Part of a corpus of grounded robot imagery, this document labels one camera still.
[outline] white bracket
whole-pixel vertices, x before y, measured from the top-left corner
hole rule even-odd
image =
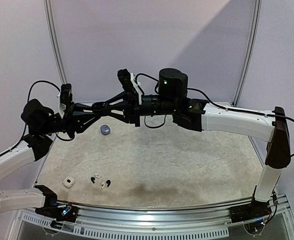
[[[46,197],[33,187],[22,190],[0,190],[0,213],[27,209],[41,208],[45,204]]]
[[[132,82],[133,87],[135,88],[135,90],[136,90],[137,93],[138,93],[139,105],[141,105],[141,104],[142,104],[142,98],[141,98],[141,96],[142,96],[142,92],[141,92],[141,90],[139,89],[139,86],[141,86],[141,84],[140,84],[140,82],[139,82],[138,80],[137,80],[137,82],[136,82],[136,77],[135,77],[135,75],[134,75],[133,73],[130,73],[130,80],[131,80],[131,82]]]

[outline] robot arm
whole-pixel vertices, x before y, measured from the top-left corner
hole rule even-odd
[[[172,115],[178,126],[192,131],[225,131],[247,135],[268,142],[267,157],[259,183],[250,205],[230,209],[233,222],[245,221],[270,212],[269,198],[281,171],[290,163],[289,135],[284,111],[276,107],[274,111],[256,111],[237,107],[221,107],[203,99],[187,97],[186,74],[172,68],[159,73],[159,94],[144,95],[136,77],[126,69],[118,71],[118,79],[123,92],[115,97],[96,102],[92,106],[73,103],[71,85],[62,85],[60,110],[54,113],[37,99],[29,101],[21,115],[29,127],[25,143],[9,157],[0,157],[0,180],[25,164],[44,157],[52,144],[47,136],[53,133],[67,133],[73,139],[75,133],[83,133],[90,125],[104,116],[114,117],[122,122],[140,126],[140,116]],[[56,204],[56,195],[44,186],[35,187],[33,199],[24,204],[4,209],[42,208]]]

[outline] curved white arm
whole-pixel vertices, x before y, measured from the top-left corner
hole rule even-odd
[[[238,107],[224,106],[229,109],[249,110]],[[228,111],[218,108],[210,103],[206,104],[204,115],[201,116],[201,127],[205,131],[224,131],[255,137],[265,142],[271,141],[275,117],[260,116],[252,113]],[[257,111],[264,114],[272,114],[272,111]]]

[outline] white wall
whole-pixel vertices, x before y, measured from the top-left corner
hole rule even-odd
[[[294,118],[294,0],[263,0],[258,33],[240,107],[273,109],[280,106]],[[288,122],[291,152],[294,124]],[[265,144],[258,142],[265,156]],[[279,180],[294,213],[294,157]]]
[[[37,79],[60,85],[43,1],[0,0],[0,152],[21,137],[24,123],[20,114],[28,90]],[[44,105],[57,105],[57,90],[43,83],[32,96]],[[29,188],[41,161],[19,169],[0,182],[0,188]],[[0,215],[0,239],[10,229],[12,212]]]
[[[78,102],[121,91],[117,71],[158,77],[162,68],[189,86],[231,102],[245,60],[254,0],[52,1],[64,69]],[[141,77],[147,94],[154,81]],[[192,92],[188,96],[202,98]]]

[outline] white small object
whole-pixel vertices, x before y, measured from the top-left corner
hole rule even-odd
[[[103,181],[103,182],[101,183],[101,189],[104,189],[105,186],[106,186],[106,183]]]
[[[71,188],[74,184],[75,184],[75,178],[73,176],[67,176],[64,180],[63,180],[63,186],[65,186],[66,188]]]

